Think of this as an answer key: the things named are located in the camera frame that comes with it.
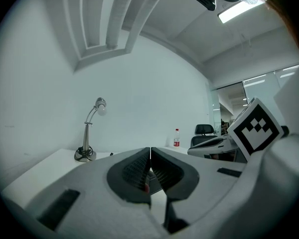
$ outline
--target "desk lamp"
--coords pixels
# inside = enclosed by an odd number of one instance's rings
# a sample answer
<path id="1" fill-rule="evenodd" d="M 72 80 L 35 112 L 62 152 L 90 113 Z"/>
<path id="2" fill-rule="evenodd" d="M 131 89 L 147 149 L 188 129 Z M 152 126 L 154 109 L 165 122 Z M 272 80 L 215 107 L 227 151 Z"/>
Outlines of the desk lamp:
<path id="1" fill-rule="evenodd" d="M 96 113 L 96 111 L 100 116 L 104 116 L 106 114 L 106 102 L 103 98 L 97 98 L 95 105 L 93 106 L 88 116 L 86 117 L 86 120 L 84 122 L 85 130 L 84 130 L 83 146 L 79 147 L 74 155 L 74 159 L 77 161 L 89 162 L 96 159 L 96 152 L 93 151 L 92 147 L 89 145 L 89 125 L 91 126 L 93 125 L 91 123 L 91 120 L 94 114 Z"/>

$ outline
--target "fluorescent light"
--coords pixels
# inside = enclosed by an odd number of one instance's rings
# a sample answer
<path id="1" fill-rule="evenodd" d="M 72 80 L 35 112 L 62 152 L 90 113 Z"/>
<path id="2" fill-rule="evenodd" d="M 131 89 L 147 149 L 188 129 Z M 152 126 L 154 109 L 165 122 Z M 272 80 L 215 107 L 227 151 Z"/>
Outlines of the fluorescent light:
<path id="1" fill-rule="evenodd" d="M 264 3 L 263 0 L 258 0 L 257 3 L 255 4 L 249 4 L 245 1 L 242 1 L 226 9 L 225 11 L 221 12 L 220 14 L 218 14 L 218 17 L 220 18 L 221 22 L 226 23 L 227 21 L 238 16 L 239 14 L 242 14 L 243 12 L 246 12 L 263 3 Z"/>
<path id="2" fill-rule="evenodd" d="M 257 76 L 257 77 L 254 77 L 254 78 L 250 78 L 250 79 L 248 79 L 248 80 L 244 80 L 244 82 L 246 82 L 246 81 L 250 81 L 250 80 L 253 80 L 253 79 L 256 79 L 256 78 L 259 78 L 259 77 L 263 77 L 263 76 L 266 76 L 266 74 L 263 74 L 263 75 L 261 75 L 261 76 Z"/>
<path id="3" fill-rule="evenodd" d="M 295 74 L 295 72 L 292 72 L 292 73 L 289 73 L 289 74 L 281 75 L 280 78 L 287 77 L 287 76 L 290 76 L 290 75 L 293 75 L 293 74 Z"/>
<path id="4" fill-rule="evenodd" d="M 288 67 L 288 68 L 285 68 L 283 71 L 285 71 L 285 70 L 290 70 L 290 69 L 294 69 L 294 68 L 298 68 L 299 67 L 299 65 L 297 65 L 297 66 L 292 66 L 292 67 Z"/>
<path id="5" fill-rule="evenodd" d="M 250 83 L 250 84 L 245 85 L 244 87 L 248 87 L 248 86 L 256 85 L 256 84 L 263 83 L 263 82 L 265 82 L 265 80 L 258 81 L 258 82 L 254 82 L 254 83 Z"/>

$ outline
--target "plastic bottle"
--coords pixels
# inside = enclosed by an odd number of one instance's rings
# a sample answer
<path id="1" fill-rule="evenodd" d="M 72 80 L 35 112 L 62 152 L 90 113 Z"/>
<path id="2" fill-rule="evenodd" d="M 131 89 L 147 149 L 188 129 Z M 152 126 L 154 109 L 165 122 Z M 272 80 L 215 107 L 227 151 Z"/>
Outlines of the plastic bottle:
<path id="1" fill-rule="evenodd" d="M 179 130 L 176 128 L 174 136 L 174 147 L 179 147 Z"/>

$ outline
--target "office chair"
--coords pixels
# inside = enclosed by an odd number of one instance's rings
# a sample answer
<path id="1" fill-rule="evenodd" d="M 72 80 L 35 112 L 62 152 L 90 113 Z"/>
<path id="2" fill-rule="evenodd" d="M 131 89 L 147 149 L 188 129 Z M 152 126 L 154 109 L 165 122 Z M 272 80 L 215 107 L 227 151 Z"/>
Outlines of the office chair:
<path id="1" fill-rule="evenodd" d="M 201 134 L 201 136 L 194 136 L 191 139 L 190 147 L 217 137 L 216 135 L 205 135 L 207 133 L 214 133 L 214 128 L 212 127 L 212 125 L 208 125 L 208 124 L 197 125 L 195 129 L 195 134 Z"/>

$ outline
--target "white table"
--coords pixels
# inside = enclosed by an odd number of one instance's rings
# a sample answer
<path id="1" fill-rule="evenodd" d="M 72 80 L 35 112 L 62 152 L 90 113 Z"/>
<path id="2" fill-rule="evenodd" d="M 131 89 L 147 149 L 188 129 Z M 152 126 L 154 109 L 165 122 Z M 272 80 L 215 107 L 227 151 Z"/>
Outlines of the white table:
<path id="1" fill-rule="evenodd" d="M 182 147 L 165 147 L 179 153 L 187 154 Z M 74 150 L 60 149 L 26 171 L 3 191 L 3 196 L 11 199 L 22 208 L 41 190 L 57 181 L 72 169 L 85 163 L 74 159 Z M 109 152 L 99 152 L 96 159 L 109 157 Z M 159 223 L 163 223 L 165 215 L 166 194 L 163 190 L 151 195 L 151 212 Z"/>

